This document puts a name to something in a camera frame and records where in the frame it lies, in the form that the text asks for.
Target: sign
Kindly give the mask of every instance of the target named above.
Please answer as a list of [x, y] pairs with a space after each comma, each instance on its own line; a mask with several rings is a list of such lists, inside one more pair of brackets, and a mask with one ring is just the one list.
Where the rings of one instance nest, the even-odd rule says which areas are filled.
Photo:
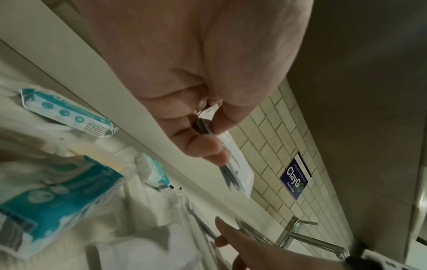
[[295, 200], [297, 200], [304, 188], [308, 185], [309, 179], [311, 180], [311, 174], [298, 152], [283, 172], [280, 180]]

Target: tile wall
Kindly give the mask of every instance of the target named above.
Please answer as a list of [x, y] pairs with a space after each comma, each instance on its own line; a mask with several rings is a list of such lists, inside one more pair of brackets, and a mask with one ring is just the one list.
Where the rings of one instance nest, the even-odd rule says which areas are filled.
[[[283, 227], [293, 215], [318, 222], [319, 226], [304, 225], [302, 234], [349, 248], [353, 234], [286, 79], [230, 133], [254, 171], [254, 201]], [[279, 177], [297, 152], [313, 178], [294, 200]], [[332, 253], [303, 245], [316, 257], [336, 259]]]

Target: metal fixture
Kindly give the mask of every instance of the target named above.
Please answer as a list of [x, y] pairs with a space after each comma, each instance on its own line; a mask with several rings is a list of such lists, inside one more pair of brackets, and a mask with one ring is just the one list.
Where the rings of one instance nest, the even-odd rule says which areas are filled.
[[257, 230], [255, 230], [246, 222], [238, 221], [238, 224], [241, 228], [249, 232], [257, 241], [268, 244], [268, 245], [277, 246], [282, 249], [288, 249], [292, 240], [295, 239], [295, 240], [307, 243], [309, 245], [321, 248], [323, 250], [332, 252], [341, 260], [345, 260], [350, 255], [346, 248], [299, 234], [298, 232], [302, 228], [303, 224], [315, 225], [315, 226], [318, 226], [319, 224], [317, 222], [300, 220], [296, 216], [293, 216], [291, 218], [290, 222], [288, 223], [288, 225], [286, 226], [286, 228], [284, 229], [284, 231], [282, 232], [282, 234], [279, 236], [279, 238], [275, 243], [270, 241], [267, 237], [259, 233]]

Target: hand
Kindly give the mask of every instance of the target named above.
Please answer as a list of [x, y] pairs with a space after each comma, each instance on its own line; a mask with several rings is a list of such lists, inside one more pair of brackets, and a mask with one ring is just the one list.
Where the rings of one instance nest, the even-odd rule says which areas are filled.
[[215, 134], [237, 125], [279, 85], [313, 0], [78, 0], [102, 56], [185, 154], [226, 164], [216, 136], [192, 128], [222, 103]]
[[215, 245], [231, 245], [239, 253], [233, 262], [233, 270], [349, 270], [340, 262], [308, 257], [256, 242], [219, 217], [215, 219], [215, 225], [221, 233], [215, 239]]

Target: chrome faucet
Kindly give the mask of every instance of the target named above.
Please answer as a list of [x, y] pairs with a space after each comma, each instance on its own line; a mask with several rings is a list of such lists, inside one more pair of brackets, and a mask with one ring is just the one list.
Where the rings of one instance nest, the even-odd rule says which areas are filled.
[[321, 248], [323, 250], [333, 252], [341, 260], [345, 260], [350, 255], [346, 248], [299, 234], [298, 232], [301, 230], [303, 224], [315, 226], [319, 225], [317, 222], [304, 221], [300, 220], [296, 216], [293, 216], [286, 228], [283, 230], [282, 234], [280, 234], [279, 238], [274, 243], [246, 222], [238, 221], [238, 225], [247, 232], [249, 232], [257, 241], [268, 245], [277, 246], [282, 249], [288, 249], [292, 240], [295, 239], [306, 244]]

